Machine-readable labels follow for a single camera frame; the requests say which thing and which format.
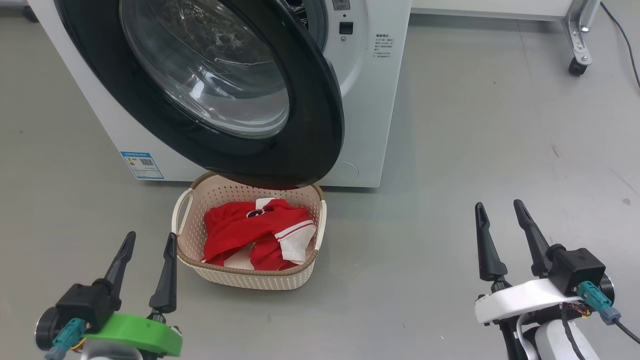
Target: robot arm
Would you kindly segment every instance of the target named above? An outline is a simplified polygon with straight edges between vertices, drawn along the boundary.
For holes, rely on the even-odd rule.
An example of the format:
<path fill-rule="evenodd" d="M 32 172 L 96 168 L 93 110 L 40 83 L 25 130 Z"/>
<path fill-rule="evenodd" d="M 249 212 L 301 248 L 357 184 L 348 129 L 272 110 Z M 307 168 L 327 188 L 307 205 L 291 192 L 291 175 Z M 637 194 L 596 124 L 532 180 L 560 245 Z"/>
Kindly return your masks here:
<path fill-rule="evenodd" d="M 476 319 L 495 324 L 504 338 L 509 360 L 598 359 L 572 320 L 598 311 L 609 325 L 620 314 L 613 308 L 611 280 L 605 266 L 586 249 L 549 247 L 522 201 L 513 206 L 529 244 L 537 280 L 512 286 L 489 233 L 482 203 L 476 204 L 476 233 L 480 279 L 493 282 L 490 295 L 476 300 Z M 523 325 L 538 324 L 527 331 Z"/>
<path fill-rule="evenodd" d="M 107 358 L 157 360 L 180 356 L 182 334 L 166 325 L 164 314 L 176 310 L 177 239 L 169 234 L 164 249 L 164 267 L 156 292 L 149 300 L 151 314 L 142 318 L 120 310 L 120 288 L 136 241 L 130 232 L 104 278 L 90 286 L 73 285 L 40 317 L 36 344 L 47 351 L 46 360 L 62 360 L 71 349 L 82 349 L 82 359 Z"/>

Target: black cable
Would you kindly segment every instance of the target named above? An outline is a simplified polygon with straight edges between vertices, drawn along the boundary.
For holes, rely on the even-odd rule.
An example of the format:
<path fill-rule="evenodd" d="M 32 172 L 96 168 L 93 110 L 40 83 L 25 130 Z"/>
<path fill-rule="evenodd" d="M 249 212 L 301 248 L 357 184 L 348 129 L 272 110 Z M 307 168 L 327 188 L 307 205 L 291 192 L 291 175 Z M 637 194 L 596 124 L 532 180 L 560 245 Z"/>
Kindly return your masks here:
<path fill-rule="evenodd" d="M 609 12 L 609 9 L 607 9 L 607 7 L 604 6 L 603 2 L 600 2 L 600 6 L 602 6 L 602 8 L 604 9 L 604 12 L 607 13 L 607 15 L 611 18 L 611 21 L 613 21 L 613 23 L 615 23 L 615 25 L 618 26 L 618 29 L 620 29 L 622 36 L 625 38 L 625 41 L 627 42 L 627 47 L 629 48 L 629 56 L 631 57 L 631 66 L 634 68 L 634 75 L 636 75 L 636 83 L 638 83 L 638 87 L 640 88 L 640 78 L 638 77 L 638 71 L 636 70 L 636 61 L 634 60 L 634 53 L 633 51 L 631 51 L 631 44 L 629 43 L 627 34 L 625 34 L 625 31 L 622 30 L 622 26 L 620 26 L 620 23 L 616 20 L 615 17 L 613 17 L 613 15 L 611 15 L 611 12 Z"/>
<path fill-rule="evenodd" d="M 638 338 L 633 332 L 631 332 L 631 330 L 627 329 L 627 327 L 622 325 L 620 319 L 613 319 L 613 323 L 616 324 L 625 334 L 629 335 L 629 338 L 632 338 L 636 343 L 640 344 L 640 338 Z"/>
<path fill-rule="evenodd" d="M 566 314 L 566 310 L 568 307 L 569 303 L 567 302 L 565 302 L 564 304 L 560 304 L 560 314 L 562 315 L 562 325 L 564 326 L 564 333 L 566 334 L 566 338 L 569 339 L 571 347 L 573 348 L 573 352 L 575 352 L 575 355 L 578 357 L 578 359 L 585 360 L 582 352 L 580 352 L 578 344 L 575 343 L 571 328 L 569 327 L 568 315 Z"/>

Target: cable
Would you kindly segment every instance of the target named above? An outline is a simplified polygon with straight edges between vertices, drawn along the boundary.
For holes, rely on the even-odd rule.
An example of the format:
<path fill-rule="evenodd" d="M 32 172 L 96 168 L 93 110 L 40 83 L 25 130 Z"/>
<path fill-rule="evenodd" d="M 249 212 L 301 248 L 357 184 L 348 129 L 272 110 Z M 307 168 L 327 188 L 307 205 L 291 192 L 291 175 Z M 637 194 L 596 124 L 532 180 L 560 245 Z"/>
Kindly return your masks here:
<path fill-rule="evenodd" d="M 571 347 L 573 348 L 573 352 L 580 360 L 585 360 L 582 352 L 580 352 L 580 348 L 578 344 L 575 343 L 575 339 L 573 338 L 573 334 L 571 333 L 571 328 L 569 327 L 569 320 L 566 314 L 566 310 L 569 307 L 569 303 L 565 302 L 564 304 L 560 304 L 560 314 L 562 315 L 562 325 L 564 326 L 564 333 L 566 334 L 566 338 L 569 339 L 571 343 Z"/>
<path fill-rule="evenodd" d="M 77 344 L 75 344 L 74 346 L 72 346 L 69 350 L 73 351 L 73 352 L 80 352 L 80 350 L 82 350 L 83 346 L 84 346 L 84 341 L 86 340 L 86 338 L 82 338 L 82 340 L 78 341 Z"/>
<path fill-rule="evenodd" d="M 583 309 L 580 306 L 574 304 L 573 302 L 571 303 L 571 308 L 579 312 L 580 315 L 582 315 L 582 318 L 587 318 L 589 315 L 591 315 L 591 311 L 589 311 L 589 309 Z"/>
<path fill-rule="evenodd" d="M 640 88 L 640 78 L 638 77 L 638 71 L 636 70 L 636 61 L 634 60 L 634 53 L 633 51 L 631 51 L 631 44 L 629 43 L 627 34 L 625 34 L 625 31 L 622 30 L 622 26 L 620 26 L 620 23 L 616 20 L 615 17 L 613 17 L 613 15 L 611 15 L 611 12 L 609 12 L 609 9 L 607 9 L 607 7 L 604 6 L 603 2 L 600 2 L 600 6 L 602 6 L 602 8 L 604 9 L 604 12 L 607 13 L 607 15 L 611 18 L 611 21 L 613 21 L 613 23 L 615 23 L 615 25 L 618 26 L 618 29 L 620 29 L 622 36 L 625 38 L 625 41 L 627 42 L 627 47 L 629 48 L 629 57 L 631 57 L 631 66 L 634 68 L 634 75 L 636 75 L 636 83 L 638 83 L 638 87 Z"/>
<path fill-rule="evenodd" d="M 629 335 L 629 338 L 632 338 L 636 343 L 640 344 L 640 338 L 631 332 L 631 330 L 627 329 L 627 327 L 622 325 L 619 319 L 613 319 L 613 323 L 616 324 L 625 334 Z"/>

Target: basket handle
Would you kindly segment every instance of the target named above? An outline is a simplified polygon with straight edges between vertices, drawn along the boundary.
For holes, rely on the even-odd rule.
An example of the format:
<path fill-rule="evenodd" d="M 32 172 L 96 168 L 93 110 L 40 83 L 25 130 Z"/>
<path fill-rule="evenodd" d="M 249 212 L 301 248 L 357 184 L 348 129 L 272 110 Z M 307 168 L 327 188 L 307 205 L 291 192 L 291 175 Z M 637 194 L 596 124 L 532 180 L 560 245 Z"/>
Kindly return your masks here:
<path fill-rule="evenodd" d="M 318 235 L 316 238 L 316 250 L 320 250 L 322 239 L 324 237 L 324 226 L 326 225 L 326 202 L 322 200 L 322 212 L 320 212 L 320 221 L 318 224 Z"/>
<path fill-rule="evenodd" d="M 184 224 L 187 222 L 187 215 L 189 215 L 189 210 L 191 209 L 191 204 L 193 203 L 193 189 L 188 188 L 187 190 L 180 195 L 178 201 L 175 203 L 175 207 L 173 208 L 173 215 L 171 216 L 171 232 L 180 236 L 182 234 L 182 230 L 184 228 Z M 178 228 L 178 216 L 180 215 L 180 209 L 184 206 L 184 201 L 189 198 L 189 203 L 187 204 L 187 208 L 184 210 L 184 216 L 182 217 L 182 223 Z"/>

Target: metal cart leg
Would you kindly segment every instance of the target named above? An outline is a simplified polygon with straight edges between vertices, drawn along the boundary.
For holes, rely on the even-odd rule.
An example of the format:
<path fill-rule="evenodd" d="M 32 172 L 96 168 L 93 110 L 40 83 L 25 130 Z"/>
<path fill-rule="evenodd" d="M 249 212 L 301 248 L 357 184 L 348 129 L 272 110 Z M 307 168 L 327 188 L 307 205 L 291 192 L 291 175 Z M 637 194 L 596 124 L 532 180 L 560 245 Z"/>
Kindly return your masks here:
<path fill-rule="evenodd" d="M 580 76 L 591 65 L 591 55 L 582 38 L 582 31 L 589 31 L 600 0 L 573 0 L 569 12 L 562 21 L 564 32 L 573 49 L 573 60 L 569 65 L 569 74 Z"/>

